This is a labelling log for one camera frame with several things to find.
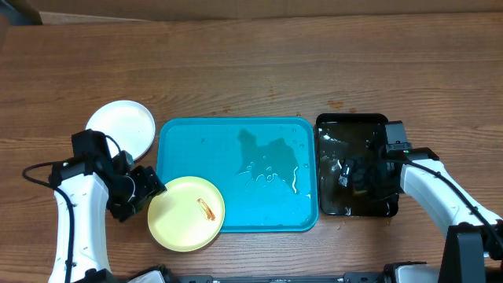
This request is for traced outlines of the white plate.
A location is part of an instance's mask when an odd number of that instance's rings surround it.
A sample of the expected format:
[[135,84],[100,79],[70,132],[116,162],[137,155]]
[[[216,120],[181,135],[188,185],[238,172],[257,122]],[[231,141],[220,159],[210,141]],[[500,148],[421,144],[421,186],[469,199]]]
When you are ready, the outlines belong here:
[[114,101],[99,108],[86,129],[110,136],[122,149],[139,161],[151,148],[156,123],[152,113],[136,101]]
[[149,143],[149,147],[138,158],[134,159],[134,162],[136,164],[140,163],[152,151],[152,147],[155,141],[156,141],[156,132],[154,131],[152,133],[152,138]]

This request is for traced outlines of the yellow plate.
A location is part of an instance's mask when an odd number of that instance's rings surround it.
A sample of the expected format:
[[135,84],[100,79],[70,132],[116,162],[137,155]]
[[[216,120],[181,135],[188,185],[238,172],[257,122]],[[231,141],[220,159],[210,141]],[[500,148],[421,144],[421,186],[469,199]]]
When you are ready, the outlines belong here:
[[225,219],[225,202],[209,181],[186,176],[169,181],[149,205],[153,238],[176,252],[191,252],[214,240]]

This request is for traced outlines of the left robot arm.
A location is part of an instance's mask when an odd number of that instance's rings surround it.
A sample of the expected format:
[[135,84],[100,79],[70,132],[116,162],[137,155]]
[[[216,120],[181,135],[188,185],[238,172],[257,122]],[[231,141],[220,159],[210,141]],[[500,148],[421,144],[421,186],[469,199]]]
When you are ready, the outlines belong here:
[[50,282],[77,282],[111,273],[105,215],[123,222],[166,191],[152,167],[132,168],[118,156],[89,153],[53,165],[58,206],[57,251]]

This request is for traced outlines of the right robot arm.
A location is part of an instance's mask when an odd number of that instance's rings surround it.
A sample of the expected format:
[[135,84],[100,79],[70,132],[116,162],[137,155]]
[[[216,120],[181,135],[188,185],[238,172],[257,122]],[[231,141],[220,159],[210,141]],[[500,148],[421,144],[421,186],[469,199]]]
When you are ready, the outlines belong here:
[[399,193],[412,197],[445,237],[442,262],[404,262],[385,266],[382,282],[500,282],[502,218],[467,193],[429,148],[387,145],[372,157],[339,161],[340,186],[367,197],[383,199]]

